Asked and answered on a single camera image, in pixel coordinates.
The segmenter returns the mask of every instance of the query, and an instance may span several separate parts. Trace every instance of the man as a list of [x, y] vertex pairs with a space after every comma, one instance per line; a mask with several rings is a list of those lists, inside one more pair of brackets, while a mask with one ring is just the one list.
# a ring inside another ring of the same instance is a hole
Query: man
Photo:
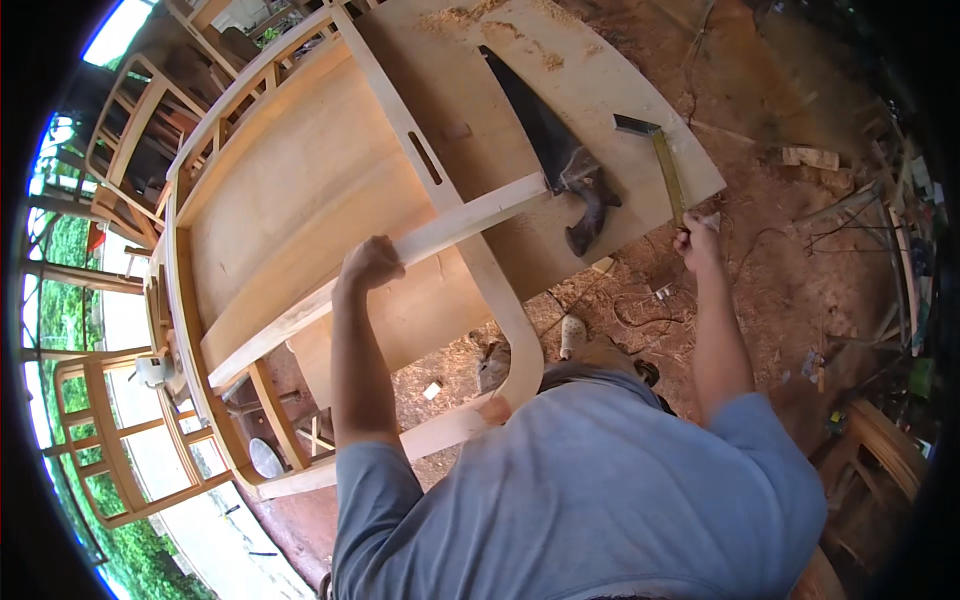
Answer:
[[684, 221], [704, 426], [664, 412], [602, 341], [548, 370], [426, 494], [366, 309], [403, 267], [385, 237], [348, 254], [333, 299], [338, 600], [786, 597], [820, 537], [823, 488], [755, 392], [717, 234]]

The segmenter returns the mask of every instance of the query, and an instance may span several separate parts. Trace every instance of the blue t-shirt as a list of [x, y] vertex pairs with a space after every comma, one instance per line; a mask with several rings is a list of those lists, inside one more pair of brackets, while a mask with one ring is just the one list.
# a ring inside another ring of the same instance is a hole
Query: blue t-shirt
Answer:
[[827, 504], [766, 397], [703, 429], [604, 375], [466, 442], [426, 494], [390, 444], [338, 450], [335, 597], [784, 598]]

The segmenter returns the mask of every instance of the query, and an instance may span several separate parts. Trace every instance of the sawdust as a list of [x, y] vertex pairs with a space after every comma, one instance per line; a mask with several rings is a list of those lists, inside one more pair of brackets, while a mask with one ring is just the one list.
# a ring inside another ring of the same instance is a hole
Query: sawdust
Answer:
[[600, 44], [590, 44], [584, 50], [584, 56], [589, 59], [590, 57], [595, 57], [601, 52], [603, 52], [603, 46], [601, 46]]
[[523, 39], [526, 36], [522, 34], [513, 23], [504, 23], [503, 21], [486, 21], [480, 26], [480, 31], [484, 36], [495, 36], [497, 32], [510, 34], [514, 39]]
[[533, 2], [534, 7], [538, 11], [546, 14], [558, 23], [566, 25], [567, 27], [572, 27], [576, 23], [580, 22], [580, 15], [568, 11], [567, 9], [555, 4], [551, 0], [533, 0]]
[[540, 50], [540, 62], [545, 71], [556, 71], [564, 66], [564, 59], [556, 52], [549, 52], [538, 41], [534, 41], [534, 46]]
[[510, 0], [482, 0], [471, 9], [463, 7], [449, 7], [441, 11], [425, 14], [418, 21], [421, 29], [433, 33], [440, 33], [446, 28], [465, 28], [476, 23], [480, 17], [490, 11], [500, 8]]

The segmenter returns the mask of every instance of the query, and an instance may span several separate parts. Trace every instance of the dirt floor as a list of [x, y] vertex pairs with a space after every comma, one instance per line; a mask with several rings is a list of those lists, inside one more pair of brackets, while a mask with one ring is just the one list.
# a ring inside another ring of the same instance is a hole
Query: dirt floor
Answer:
[[[755, 19], [740, 0], [660, 1], [559, 4], [636, 65], [682, 116], [720, 128], [692, 128], [727, 182], [699, 210], [721, 214], [723, 252], [757, 383], [809, 453], [827, 436], [824, 425], [836, 393], [875, 364], [866, 352], [843, 350], [829, 363], [819, 392], [802, 374], [804, 361], [812, 350], [829, 354], [822, 347], [826, 334], [871, 335], [894, 300], [894, 288], [889, 254], [871, 230], [834, 231], [835, 220], [801, 230], [790, 226], [877, 177], [879, 164], [863, 130], [875, 126], [878, 116], [883, 127], [882, 105], [862, 83], [852, 52], [814, 29], [793, 5], [778, 3], [780, 11]], [[698, 39], [708, 6], [705, 34]], [[839, 152], [852, 181], [846, 189], [829, 187], [797, 179], [809, 179], [809, 170], [769, 164], [769, 147], [786, 144]], [[877, 222], [872, 209], [859, 216]], [[564, 312], [575, 314], [589, 331], [607, 333], [656, 364], [657, 391], [682, 418], [698, 421], [690, 375], [696, 290], [672, 249], [673, 234], [669, 225], [652, 231], [616, 252], [607, 275], [586, 270], [529, 300], [526, 309], [547, 360], [559, 358], [559, 319]], [[652, 280], [672, 281], [672, 295], [657, 300]], [[476, 394], [480, 348], [496, 334], [495, 324], [488, 324], [395, 373], [404, 429]], [[268, 363], [280, 393], [301, 392], [300, 400], [287, 405], [291, 418], [309, 414], [312, 400], [289, 351], [279, 348]], [[426, 400], [421, 392], [432, 381], [443, 389]], [[265, 435], [258, 425], [255, 416], [248, 419], [249, 433]], [[425, 489], [447, 473], [458, 451], [448, 448], [414, 463]], [[250, 504], [294, 568], [316, 586], [330, 565], [335, 489]]]

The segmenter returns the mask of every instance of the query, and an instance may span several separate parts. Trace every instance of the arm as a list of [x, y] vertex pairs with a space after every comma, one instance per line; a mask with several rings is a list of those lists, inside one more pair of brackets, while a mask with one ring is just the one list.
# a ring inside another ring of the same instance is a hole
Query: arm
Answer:
[[693, 383], [708, 420], [724, 404], [756, 389], [754, 368], [733, 311], [717, 232], [689, 213], [684, 215], [684, 223], [690, 233], [678, 233], [674, 247], [697, 278]]
[[355, 442], [400, 446], [394, 386], [373, 336], [367, 293], [404, 275], [394, 245], [374, 236], [344, 258], [333, 290], [331, 416], [338, 449]]

